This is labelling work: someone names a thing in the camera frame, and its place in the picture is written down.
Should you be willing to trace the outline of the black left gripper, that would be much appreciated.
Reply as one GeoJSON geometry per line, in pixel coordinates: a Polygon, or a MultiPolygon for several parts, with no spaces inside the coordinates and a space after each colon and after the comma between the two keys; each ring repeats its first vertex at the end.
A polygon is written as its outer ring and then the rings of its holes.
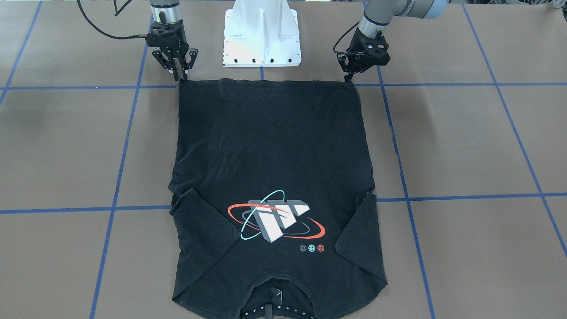
{"type": "Polygon", "coordinates": [[[362,32],[355,32],[345,52],[338,52],[338,63],[343,70],[344,82],[363,73],[373,66],[385,66],[390,61],[387,44],[382,32],[369,38],[362,32]]]}

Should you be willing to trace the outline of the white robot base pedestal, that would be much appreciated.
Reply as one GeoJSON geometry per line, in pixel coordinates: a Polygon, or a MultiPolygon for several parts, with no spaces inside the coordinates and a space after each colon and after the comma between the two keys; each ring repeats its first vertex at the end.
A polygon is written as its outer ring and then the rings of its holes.
{"type": "Polygon", "coordinates": [[[225,11],[223,67],[294,67],[301,62],[298,14],[286,0],[237,0],[225,11]]]}

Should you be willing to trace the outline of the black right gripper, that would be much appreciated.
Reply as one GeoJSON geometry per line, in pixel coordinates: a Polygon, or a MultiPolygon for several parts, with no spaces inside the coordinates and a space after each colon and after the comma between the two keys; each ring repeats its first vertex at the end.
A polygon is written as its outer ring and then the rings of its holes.
{"type": "Polygon", "coordinates": [[[152,56],[163,69],[173,74],[175,81],[179,80],[178,63],[180,79],[187,80],[187,74],[193,68],[199,50],[189,46],[182,21],[173,24],[153,22],[146,36],[146,44],[154,48],[152,56]]]}

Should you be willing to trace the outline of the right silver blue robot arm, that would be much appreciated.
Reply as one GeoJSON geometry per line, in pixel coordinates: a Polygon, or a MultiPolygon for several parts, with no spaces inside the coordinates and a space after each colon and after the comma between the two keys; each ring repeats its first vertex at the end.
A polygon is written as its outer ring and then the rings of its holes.
{"type": "Polygon", "coordinates": [[[187,80],[198,55],[186,39],[182,11],[178,0],[151,0],[153,22],[146,36],[146,44],[153,48],[152,56],[162,68],[174,76],[187,80]]]}

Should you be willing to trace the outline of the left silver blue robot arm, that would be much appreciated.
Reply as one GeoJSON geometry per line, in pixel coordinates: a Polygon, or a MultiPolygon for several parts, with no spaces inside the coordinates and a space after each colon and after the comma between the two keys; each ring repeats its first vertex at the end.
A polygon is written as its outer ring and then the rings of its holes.
{"type": "Polygon", "coordinates": [[[384,33],[393,17],[435,19],[442,14],[447,0],[367,0],[359,22],[352,25],[333,46],[344,75],[349,82],[359,73],[374,66],[385,66],[391,60],[384,33]],[[354,32],[349,46],[338,51],[343,37],[354,32]]]}

